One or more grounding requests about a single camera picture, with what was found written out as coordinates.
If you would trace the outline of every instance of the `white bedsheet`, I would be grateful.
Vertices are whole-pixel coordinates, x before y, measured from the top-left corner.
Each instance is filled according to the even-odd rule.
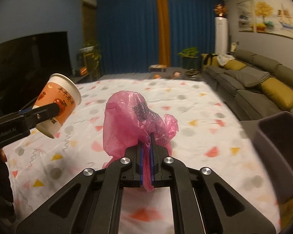
[[[36,129],[4,148],[14,206],[22,220],[83,169],[101,169],[105,103],[121,90],[137,91],[158,113],[177,118],[173,156],[188,167],[212,168],[280,230],[272,185],[240,123],[204,82],[183,80],[102,80],[78,85],[82,102],[50,139]],[[169,188],[151,193],[125,189],[119,233],[173,234]]]

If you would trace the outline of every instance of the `television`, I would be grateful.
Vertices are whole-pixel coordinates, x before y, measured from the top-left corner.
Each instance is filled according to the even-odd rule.
[[[0,44],[0,116],[33,104],[50,75],[72,74],[67,32],[26,36]]]

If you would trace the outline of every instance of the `gray storage box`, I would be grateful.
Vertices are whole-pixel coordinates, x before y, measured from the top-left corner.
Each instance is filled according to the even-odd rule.
[[[279,203],[293,197],[293,115],[281,112],[258,122],[254,146]]]

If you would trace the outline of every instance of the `pink plastic bag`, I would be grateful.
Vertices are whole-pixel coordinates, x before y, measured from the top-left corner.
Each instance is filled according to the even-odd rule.
[[[150,133],[154,133],[155,142],[164,146],[172,155],[170,140],[178,132],[177,120],[165,114],[165,122],[146,104],[144,97],[138,92],[119,91],[113,94],[106,103],[103,124],[103,148],[111,162],[124,157],[128,147],[143,143],[143,186],[150,192],[154,190],[150,177]]]

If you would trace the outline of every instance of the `orange paper cup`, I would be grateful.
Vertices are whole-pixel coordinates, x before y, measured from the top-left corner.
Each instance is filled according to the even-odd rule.
[[[59,132],[75,107],[81,102],[81,95],[76,85],[69,78],[61,74],[50,76],[49,81],[38,96],[33,109],[53,102],[57,103],[60,107],[59,115],[36,125],[36,129],[52,139],[54,139],[55,134]]]

